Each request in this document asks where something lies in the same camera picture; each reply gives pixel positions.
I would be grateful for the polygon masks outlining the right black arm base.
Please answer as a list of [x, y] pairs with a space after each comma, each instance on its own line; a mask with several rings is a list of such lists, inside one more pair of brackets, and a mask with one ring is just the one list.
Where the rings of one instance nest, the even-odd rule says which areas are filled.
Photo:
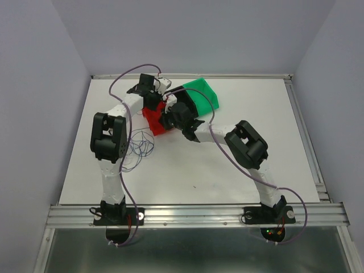
[[285, 206], [277, 216], [271, 208], [261, 206], [244, 207], [241, 222], [246, 225], [261, 225], [261, 235], [265, 240], [282, 243], [286, 236], [286, 225], [295, 224], [296, 218], [291, 206]]

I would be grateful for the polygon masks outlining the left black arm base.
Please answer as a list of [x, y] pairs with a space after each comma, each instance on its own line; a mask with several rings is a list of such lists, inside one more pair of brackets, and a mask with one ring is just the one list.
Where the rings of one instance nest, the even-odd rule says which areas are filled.
[[93, 225], [106, 227], [105, 237], [108, 244], [115, 247], [129, 245], [139, 227], [144, 225], [145, 208], [128, 208], [125, 205], [111, 207], [90, 207]]

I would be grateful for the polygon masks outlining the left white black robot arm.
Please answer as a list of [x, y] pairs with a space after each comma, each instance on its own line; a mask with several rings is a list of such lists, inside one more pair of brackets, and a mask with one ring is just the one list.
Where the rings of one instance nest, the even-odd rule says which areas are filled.
[[90, 208], [94, 225], [126, 225], [137, 219], [136, 216], [128, 216], [130, 211], [126, 208], [120, 179], [121, 163], [129, 149], [127, 125], [132, 116], [143, 108], [156, 110], [170, 86], [169, 79], [141, 74], [139, 82], [123, 98], [115, 96], [119, 104], [105, 113], [94, 115], [90, 150], [101, 169], [103, 189], [100, 206]]

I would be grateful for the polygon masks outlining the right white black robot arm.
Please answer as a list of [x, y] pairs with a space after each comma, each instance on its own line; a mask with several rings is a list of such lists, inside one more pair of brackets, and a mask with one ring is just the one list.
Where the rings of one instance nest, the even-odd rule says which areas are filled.
[[260, 198], [260, 207], [247, 209], [251, 223], [276, 223], [284, 216], [287, 205], [267, 162], [268, 144], [247, 121], [236, 125], [220, 126], [196, 118], [186, 104], [178, 102], [162, 111], [159, 123], [165, 130], [176, 128], [189, 141], [215, 143], [218, 148], [226, 145], [233, 158], [228, 158], [247, 177], [253, 180]]

